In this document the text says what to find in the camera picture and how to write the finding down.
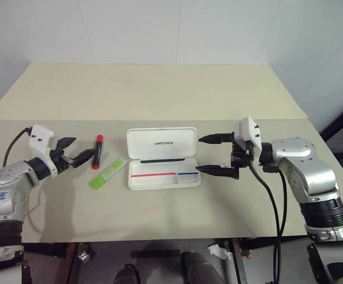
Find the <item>yellow-green highlighter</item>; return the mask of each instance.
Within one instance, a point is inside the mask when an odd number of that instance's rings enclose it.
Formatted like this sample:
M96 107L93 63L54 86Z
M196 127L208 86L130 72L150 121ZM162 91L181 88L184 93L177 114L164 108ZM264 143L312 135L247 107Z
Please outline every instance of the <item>yellow-green highlighter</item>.
M95 177L89 182L89 185L93 189L99 189L103 184L110 180L119 170L121 170L126 165L126 160L119 158L111 166L103 171L100 175Z

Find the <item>red marker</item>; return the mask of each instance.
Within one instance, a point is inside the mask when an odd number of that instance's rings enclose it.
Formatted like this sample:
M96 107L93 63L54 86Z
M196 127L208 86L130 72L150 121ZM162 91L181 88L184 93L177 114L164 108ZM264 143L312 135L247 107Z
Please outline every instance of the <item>red marker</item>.
M100 166L100 154L102 149L103 136L101 134L96 138L95 154L92 160L92 168L97 170Z

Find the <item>white case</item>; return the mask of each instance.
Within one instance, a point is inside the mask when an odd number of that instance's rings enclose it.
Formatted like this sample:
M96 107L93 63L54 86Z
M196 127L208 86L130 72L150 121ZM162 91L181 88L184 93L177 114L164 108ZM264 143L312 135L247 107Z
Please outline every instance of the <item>white case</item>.
M192 158L197 148L196 128L134 128L127 131L126 137L128 154L133 159L128 174L131 190L184 188L200 184L200 173L195 169L197 162ZM173 159L183 160L149 162ZM132 177L159 173L175 174Z

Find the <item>beige table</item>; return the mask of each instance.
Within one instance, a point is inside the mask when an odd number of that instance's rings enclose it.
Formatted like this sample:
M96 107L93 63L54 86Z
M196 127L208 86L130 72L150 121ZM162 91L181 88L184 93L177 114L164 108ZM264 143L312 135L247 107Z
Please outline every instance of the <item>beige table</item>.
M0 102L0 167L22 128L35 123L61 137L75 136L70 153L93 147L105 135L101 167L127 157L125 133L133 127L193 126L199 136L232 131L251 115L262 140L301 136L335 171L343 199L343 170L306 115L268 66L112 66L31 64ZM30 159L28 139L9 162ZM198 164L228 163L230 145L199 143ZM24 223L24 242L260 237L275 235L265 189L241 170L240 180L202 176L196 188L133 192L127 168L100 190L87 183L99 171L88 164L35 188ZM278 175L262 174L281 210ZM288 191L285 235L305 234L299 206Z

